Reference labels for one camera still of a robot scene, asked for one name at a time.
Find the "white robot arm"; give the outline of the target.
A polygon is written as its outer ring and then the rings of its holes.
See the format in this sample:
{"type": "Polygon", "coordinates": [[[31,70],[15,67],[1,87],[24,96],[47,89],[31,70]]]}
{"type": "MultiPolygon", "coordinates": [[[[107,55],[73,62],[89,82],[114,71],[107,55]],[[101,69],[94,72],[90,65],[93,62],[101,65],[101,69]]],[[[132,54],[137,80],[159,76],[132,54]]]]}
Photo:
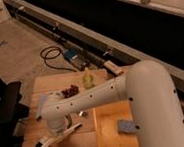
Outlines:
{"type": "Polygon", "coordinates": [[[176,87],[168,70],[155,61],[138,61],[121,76],[71,98],[48,98],[41,116],[56,133],[67,114],[122,100],[130,104],[139,147],[184,147],[184,115],[176,87]]]}

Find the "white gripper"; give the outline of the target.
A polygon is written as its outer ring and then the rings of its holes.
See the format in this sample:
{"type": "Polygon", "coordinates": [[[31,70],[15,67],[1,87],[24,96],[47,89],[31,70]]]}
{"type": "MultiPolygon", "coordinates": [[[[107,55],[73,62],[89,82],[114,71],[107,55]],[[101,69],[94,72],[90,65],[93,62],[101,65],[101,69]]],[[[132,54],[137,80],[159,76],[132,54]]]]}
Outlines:
{"type": "Polygon", "coordinates": [[[50,133],[54,136],[58,136],[60,133],[67,129],[66,117],[49,118],[46,120],[46,124],[50,133]]]}

